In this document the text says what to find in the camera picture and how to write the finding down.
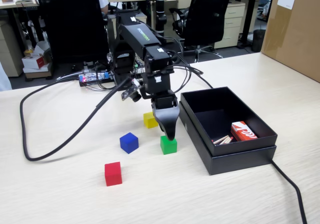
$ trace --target drawer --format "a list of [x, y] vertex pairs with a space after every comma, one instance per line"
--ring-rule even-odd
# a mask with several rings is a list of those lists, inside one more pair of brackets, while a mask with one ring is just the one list
[[245, 6], [228, 7], [225, 12], [225, 19], [243, 17]]
[[236, 46], [238, 43], [240, 27], [224, 29], [223, 39], [215, 43], [215, 49]]
[[0, 40], [0, 53], [10, 53], [5, 40]]
[[242, 18], [225, 19], [224, 28], [240, 27]]

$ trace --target white box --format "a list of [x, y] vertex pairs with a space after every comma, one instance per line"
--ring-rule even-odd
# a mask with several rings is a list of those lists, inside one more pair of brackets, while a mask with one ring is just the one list
[[37, 55], [45, 55], [45, 51], [50, 49], [49, 43], [47, 41], [40, 41], [37, 43], [33, 53]]
[[51, 69], [52, 63], [49, 63], [47, 65], [42, 66], [40, 69], [28, 69], [28, 68], [23, 68], [24, 73], [38, 73], [38, 72], [48, 72]]
[[45, 65], [44, 58], [42, 56], [26, 56], [22, 58], [22, 62], [25, 68], [27, 69], [40, 69]]

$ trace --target trash bin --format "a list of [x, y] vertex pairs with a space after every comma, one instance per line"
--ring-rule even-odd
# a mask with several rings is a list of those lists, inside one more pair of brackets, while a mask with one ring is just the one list
[[266, 30], [255, 30], [252, 41], [252, 51], [260, 52], [262, 48], [262, 44], [264, 42]]

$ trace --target green cube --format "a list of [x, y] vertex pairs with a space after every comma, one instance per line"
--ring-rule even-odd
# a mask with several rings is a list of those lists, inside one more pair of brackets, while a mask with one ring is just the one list
[[176, 150], [177, 150], [176, 139], [173, 139], [173, 141], [170, 141], [167, 139], [166, 136], [161, 136], [160, 144], [161, 144], [161, 149], [164, 155], [176, 153]]

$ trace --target floor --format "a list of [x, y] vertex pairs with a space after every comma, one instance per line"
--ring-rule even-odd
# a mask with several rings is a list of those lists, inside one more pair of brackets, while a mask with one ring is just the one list
[[[166, 25], [167, 26], [167, 31], [165, 29], [165, 33], [169, 32], [169, 29], [172, 30], [171, 26], [169, 23]], [[254, 29], [259, 30], [259, 29], [266, 29], [267, 23], [261, 20], [256, 20]], [[248, 39], [252, 40], [253, 35], [249, 35]], [[177, 46], [174, 46], [173, 44], [170, 44], [168, 48], [172, 49], [177, 49]], [[217, 49], [216, 50], [223, 58], [229, 58], [229, 57], [234, 57], [234, 56], [240, 56], [240, 55], [247, 55], [247, 54], [252, 54], [254, 53], [250, 47], [246, 47], [245, 49], [239, 49], [237, 47], [229, 47], [229, 48], [222, 48], [222, 49]], [[194, 63], [194, 56], [185, 56], [185, 59], [188, 63]], [[212, 55], [212, 54], [201, 54], [200, 55], [200, 61], [208, 61], [208, 60], [214, 60], [214, 59], [219, 59], [218, 56]], [[52, 80], [46, 80], [45, 78], [38, 78], [38, 79], [33, 79], [30, 82], [25, 81], [25, 75], [21, 74], [19, 77], [11, 77], [9, 78], [11, 82], [12, 89], [20, 89], [20, 88], [26, 88], [26, 87], [32, 87], [32, 86], [40, 86], [40, 85], [47, 85], [55, 81], [56, 78], [70, 74], [72, 70], [72, 66], [74, 64], [63, 64], [63, 65], [58, 65], [55, 67], [54, 73]], [[76, 64], [79, 68], [82, 66], [82, 63]]]

